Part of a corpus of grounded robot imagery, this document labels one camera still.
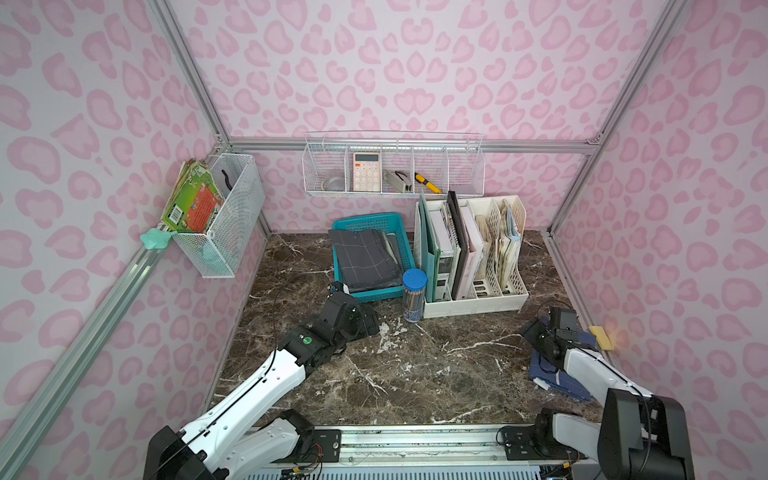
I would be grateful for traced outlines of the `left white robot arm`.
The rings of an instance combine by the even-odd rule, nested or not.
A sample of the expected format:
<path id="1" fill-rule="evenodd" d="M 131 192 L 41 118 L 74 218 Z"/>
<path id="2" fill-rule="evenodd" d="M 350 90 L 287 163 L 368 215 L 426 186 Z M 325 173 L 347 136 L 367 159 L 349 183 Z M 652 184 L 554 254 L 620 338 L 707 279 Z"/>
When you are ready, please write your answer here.
<path id="1" fill-rule="evenodd" d="M 319 314 L 291 329 L 264 363 L 222 401 L 175 431 L 151 438 L 146 479 L 235 479 L 278 460 L 296 460 L 298 473 L 318 468 L 322 445 L 315 427 L 285 410 L 258 431 L 252 428 L 274 404 L 354 341 L 377 335 L 375 310 L 334 282 Z"/>

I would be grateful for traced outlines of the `navy blue pillowcase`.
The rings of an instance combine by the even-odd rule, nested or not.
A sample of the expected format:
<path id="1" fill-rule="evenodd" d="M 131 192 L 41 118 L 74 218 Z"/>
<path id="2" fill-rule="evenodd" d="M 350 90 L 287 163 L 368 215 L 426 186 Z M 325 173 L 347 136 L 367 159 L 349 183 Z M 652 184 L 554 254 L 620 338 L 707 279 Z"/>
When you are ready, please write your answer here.
<path id="1" fill-rule="evenodd" d="M 576 379 L 543 359 L 536 350 L 532 352 L 528 376 L 531 380 L 539 380 L 545 386 L 569 396 L 580 402 L 589 402 L 592 396 L 589 391 Z"/>

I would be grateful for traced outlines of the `dark grey checked pillowcase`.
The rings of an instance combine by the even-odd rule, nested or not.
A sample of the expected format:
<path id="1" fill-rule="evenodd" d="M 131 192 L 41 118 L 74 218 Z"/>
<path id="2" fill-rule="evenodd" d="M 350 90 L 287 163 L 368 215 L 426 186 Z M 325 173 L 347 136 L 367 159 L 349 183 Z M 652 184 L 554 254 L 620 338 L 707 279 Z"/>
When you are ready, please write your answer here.
<path id="1" fill-rule="evenodd" d="M 333 229 L 330 240 L 341 277 L 350 293 L 367 292 L 402 284 L 403 270 L 387 235 L 375 229 Z"/>

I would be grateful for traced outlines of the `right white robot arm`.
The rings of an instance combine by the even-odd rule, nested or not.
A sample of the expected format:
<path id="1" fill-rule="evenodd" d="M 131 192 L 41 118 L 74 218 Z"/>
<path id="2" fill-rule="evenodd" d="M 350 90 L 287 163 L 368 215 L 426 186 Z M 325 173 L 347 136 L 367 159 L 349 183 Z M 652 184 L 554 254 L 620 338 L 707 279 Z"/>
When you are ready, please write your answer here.
<path id="1" fill-rule="evenodd" d="M 611 366 L 579 340 L 578 315 L 552 307 L 547 321 L 534 318 L 519 334 L 540 357 L 566 373 L 602 406 L 590 422 L 572 413 L 544 409 L 534 423 L 533 445 L 546 458 L 570 449 L 599 464 L 606 479 L 693 479 L 685 410 Z"/>

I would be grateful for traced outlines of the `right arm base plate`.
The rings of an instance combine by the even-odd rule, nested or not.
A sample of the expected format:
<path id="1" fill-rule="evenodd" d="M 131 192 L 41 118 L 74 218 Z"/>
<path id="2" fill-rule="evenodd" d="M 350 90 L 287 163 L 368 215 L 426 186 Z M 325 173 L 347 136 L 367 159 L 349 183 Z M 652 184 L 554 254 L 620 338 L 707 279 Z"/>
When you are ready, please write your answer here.
<path id="1" fill-rule="evenodd" d="M 496 441 L 504 447 L 508 461 L 578 462 L 584 456 L 576 449 L 541 433 L 535 425 L 506 425 L 497 431 Z"/>

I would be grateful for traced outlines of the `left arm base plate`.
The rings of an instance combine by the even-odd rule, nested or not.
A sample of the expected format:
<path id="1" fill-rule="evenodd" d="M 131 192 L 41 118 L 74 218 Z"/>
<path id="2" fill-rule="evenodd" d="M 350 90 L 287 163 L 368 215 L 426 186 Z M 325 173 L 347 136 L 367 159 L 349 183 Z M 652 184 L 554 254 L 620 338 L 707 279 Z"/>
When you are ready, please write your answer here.
<path id="1" fill-rule="evenodd" d="M 340 457 L 342 431 L 340 429 L 319 428 L 311 433 L 302 434 L 297 445 L 285 457 L 272 461 L 272 464 L 313 464 L 337 463 Z"/>

